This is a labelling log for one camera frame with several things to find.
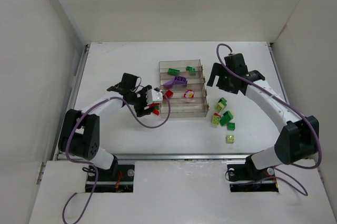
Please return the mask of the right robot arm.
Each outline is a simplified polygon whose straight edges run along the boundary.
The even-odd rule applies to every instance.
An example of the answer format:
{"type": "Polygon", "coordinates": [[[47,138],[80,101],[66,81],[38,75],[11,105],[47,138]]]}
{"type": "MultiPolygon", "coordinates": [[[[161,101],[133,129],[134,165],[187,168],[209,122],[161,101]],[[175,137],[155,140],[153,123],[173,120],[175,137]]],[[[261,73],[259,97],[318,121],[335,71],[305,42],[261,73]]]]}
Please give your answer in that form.
{"type": "Polygon", "coordinates": [[[313,168],[320,165],[318,120],[314,116],[305,117],[287,104],[259,71],[248,70],[242,54],[229,54],[214,63],[207,85],[232,94],[242,93],[262,109],[280,133],[273,146],[247,156],[244,164],[231,166],[239,172],[236,181],[254,179],[279,165],[295,165],[314,154],[318,159],[313,168]]]}

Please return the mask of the green stepped lego brick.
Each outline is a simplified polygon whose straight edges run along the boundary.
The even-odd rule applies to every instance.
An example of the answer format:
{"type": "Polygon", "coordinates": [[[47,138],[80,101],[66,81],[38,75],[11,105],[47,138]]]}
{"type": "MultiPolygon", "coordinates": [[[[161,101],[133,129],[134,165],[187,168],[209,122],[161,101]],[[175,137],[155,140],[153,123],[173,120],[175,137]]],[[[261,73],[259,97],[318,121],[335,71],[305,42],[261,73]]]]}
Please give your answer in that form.
{"type": "Polygon", "coordinates": [[[180,71],[178,69],[169,68],[167,73],[172,76],[179,75],[180,71]]]}

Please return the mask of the clear bin first row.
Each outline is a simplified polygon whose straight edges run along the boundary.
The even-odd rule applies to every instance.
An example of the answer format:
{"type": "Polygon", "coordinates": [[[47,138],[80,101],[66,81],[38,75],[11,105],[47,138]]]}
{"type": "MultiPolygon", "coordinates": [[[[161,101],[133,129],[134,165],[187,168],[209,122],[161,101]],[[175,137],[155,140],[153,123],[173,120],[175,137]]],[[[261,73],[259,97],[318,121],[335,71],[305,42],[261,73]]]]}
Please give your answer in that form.
{"type": "Polygon", "coordinates": [[[186,68],[192,67],[196,71],[202,71],[203,66],[199,59],[195,60],[170,60],[170,61],[161,61],[158,63],[160,73],[167,73],[168,69],[178,69],[180,72],[185,72],[186,68]]]}

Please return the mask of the purple lotus lego brick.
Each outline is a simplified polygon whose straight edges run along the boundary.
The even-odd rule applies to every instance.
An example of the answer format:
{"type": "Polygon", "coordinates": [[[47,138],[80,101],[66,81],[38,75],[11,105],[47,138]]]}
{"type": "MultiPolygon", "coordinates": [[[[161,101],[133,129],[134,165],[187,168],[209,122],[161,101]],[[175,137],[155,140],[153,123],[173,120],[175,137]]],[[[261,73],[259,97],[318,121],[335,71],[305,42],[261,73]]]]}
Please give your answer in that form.
{"type": "Polygon", "coordinates": [[[183,76],[175,76],[173,79],[173,85],[187,86],[187,79],[183,76]]]}

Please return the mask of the red lego cluster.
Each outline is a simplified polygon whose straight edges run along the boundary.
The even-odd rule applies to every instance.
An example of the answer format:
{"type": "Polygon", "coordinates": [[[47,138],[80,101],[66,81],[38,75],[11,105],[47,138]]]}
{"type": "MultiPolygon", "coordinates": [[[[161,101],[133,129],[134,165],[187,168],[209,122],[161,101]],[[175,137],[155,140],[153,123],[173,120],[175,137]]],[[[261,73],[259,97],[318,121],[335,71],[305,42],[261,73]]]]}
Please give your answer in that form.
{"type": "Polygon", "coordinates": [[[160,103],[152,103],[149,108],[153,108],[152,113],[159,116],[160,115],[160,103]]]}

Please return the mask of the red rectangular lego brick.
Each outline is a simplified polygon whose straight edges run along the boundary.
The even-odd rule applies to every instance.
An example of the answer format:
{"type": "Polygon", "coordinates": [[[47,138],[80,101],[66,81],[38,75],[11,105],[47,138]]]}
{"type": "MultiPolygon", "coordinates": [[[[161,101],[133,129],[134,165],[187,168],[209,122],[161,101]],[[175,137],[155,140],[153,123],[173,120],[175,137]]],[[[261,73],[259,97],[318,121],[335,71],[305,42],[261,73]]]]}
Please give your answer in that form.
{"type": "Polygon", "coordinates": [[[165,92],[165,95],[164,95],[164,98],[165,99],[170,99],[172,96],[173,96],[173,92],[171,91],[171,90],[167,90],[166,92],[165,92]]]}

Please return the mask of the dark green angled brick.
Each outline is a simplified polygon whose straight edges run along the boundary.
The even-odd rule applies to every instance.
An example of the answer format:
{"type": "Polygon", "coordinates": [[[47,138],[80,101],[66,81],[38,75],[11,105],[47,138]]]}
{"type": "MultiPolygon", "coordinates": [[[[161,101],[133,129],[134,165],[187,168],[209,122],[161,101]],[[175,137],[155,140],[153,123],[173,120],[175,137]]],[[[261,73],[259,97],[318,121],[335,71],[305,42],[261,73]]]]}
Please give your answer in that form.
{"type": "Polygon", "coordinates": [[[228,124],[233,118],[234,118],[234,116],[233,116],[232,112],[228,110],[220,118],[219,124],[221,126],[224,126],[224,125],[228,124]]]}

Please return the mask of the purple lego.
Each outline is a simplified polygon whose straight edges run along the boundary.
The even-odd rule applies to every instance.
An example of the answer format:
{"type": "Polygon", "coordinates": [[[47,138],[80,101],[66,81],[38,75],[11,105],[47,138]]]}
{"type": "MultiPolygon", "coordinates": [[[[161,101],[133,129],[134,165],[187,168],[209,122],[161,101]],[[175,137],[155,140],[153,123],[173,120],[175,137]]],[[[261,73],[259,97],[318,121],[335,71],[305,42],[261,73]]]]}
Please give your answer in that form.
{"type": "Polygon", "coordinates": [[[174,84],[175,84],[175,79],[171,79],[171,80],[165,82],[165,83],[163,84],[163,87],[164,87],[165,89],[170,89],[170,88],[172,88],[172,87],[174,86],[174,84]]]}

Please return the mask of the red flower lego brick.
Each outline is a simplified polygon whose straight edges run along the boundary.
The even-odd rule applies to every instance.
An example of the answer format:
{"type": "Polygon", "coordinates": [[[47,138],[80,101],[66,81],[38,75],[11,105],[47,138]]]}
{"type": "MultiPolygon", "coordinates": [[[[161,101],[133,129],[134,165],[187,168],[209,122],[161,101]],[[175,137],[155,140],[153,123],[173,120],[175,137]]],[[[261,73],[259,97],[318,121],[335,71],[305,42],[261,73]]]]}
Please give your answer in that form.
{"type": "Polygon", "coordinates": [[[189,89],[187,90],[184,95],[183,95],[184,98],[193,98],[194,97],[194,91],[189,89]]]}

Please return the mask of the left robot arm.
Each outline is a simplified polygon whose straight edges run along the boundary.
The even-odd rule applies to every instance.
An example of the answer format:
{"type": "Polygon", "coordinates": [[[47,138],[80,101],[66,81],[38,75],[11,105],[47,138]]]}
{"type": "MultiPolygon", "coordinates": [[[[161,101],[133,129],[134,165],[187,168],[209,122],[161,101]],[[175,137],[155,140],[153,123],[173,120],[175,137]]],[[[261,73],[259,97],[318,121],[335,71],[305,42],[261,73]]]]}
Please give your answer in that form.
{"type": "Polygon", "coordinates": [[[134,107],[136,117],[149,115],[154,111],[153,104],[163,100],[160,90],[151,85],[137,91],[138,79],[135,75],[124,73],[121,81],[109,87],[103,97],[93,104],[80,110],[68,110],[58,141],[59,151],[82,158],[97,169],[115,175],[117,158],[100,146],[103,121],[126,105],[134,107]]]}

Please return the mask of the aluminium rail front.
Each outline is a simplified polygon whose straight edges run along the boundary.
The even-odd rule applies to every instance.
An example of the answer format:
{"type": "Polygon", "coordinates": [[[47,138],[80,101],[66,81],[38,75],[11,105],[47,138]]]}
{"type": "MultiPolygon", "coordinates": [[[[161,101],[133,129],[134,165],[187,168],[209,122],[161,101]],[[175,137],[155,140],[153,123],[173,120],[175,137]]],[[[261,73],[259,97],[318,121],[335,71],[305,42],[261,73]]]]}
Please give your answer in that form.
{"type": "Polygon", "coordinates": [[[247,155],[235,154],[115,154],[119,160],[237,160],[247,155]]]}

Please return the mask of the lime square brick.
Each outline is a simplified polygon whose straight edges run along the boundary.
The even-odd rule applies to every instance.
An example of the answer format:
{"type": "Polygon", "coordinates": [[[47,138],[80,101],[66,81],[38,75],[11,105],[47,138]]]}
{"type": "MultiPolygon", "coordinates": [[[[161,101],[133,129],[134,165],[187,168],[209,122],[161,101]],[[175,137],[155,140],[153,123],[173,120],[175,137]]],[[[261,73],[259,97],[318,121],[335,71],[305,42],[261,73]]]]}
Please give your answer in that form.
{"type": "Polygon", "coordinates": [[[233,144],[235,142],[235,137],[234,135],[227,135],[226,136],[226,143],[227,144],[233,144]]]}

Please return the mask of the green and lime brick top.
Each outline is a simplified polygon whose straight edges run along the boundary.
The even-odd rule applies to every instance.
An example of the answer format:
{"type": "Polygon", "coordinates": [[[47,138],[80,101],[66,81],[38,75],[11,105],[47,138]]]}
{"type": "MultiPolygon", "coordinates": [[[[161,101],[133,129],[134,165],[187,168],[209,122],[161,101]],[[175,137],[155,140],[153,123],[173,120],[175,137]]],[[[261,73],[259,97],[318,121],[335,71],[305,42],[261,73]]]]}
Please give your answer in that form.
{"type": "Polygon", "coordinates": [[[221,97],[218,101],[218,103],[215,106],[215,111],[217,113],[220,113],[224,110],[224,108],[227,106],[227,100],[224,97],[221,97]]]}

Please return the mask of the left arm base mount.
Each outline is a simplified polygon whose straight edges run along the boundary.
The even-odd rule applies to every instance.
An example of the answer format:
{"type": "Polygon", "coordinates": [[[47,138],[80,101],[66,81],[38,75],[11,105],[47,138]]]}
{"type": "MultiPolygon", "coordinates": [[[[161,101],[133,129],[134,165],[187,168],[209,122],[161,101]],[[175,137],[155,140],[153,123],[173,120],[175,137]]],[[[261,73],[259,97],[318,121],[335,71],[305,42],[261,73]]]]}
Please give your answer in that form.
{"type": "MultiPolygon", "coordinates": [[[[95,173],[92,166],[83,167],[82,171],[87,173],[85,192],[91,192],[94,187],[95,173]]],[[[94,192],[104,193],[129,193],[133,192],[135,165],[121,164],[117,173],[112,175],[107,170],[98,169],[98,180],[94,192]]]]}

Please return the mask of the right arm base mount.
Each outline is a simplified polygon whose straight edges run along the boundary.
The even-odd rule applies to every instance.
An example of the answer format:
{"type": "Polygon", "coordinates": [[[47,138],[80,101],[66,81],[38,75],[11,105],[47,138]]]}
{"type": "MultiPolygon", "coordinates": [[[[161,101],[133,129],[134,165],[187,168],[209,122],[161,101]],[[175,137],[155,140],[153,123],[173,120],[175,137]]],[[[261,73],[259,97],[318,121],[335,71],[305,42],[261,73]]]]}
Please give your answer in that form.
{"type": "Polygon", "coordinates": [[[250,170],[246,164],[228,164],[225,178],[230,192],[279,192],[273,168],[250,170]]]}

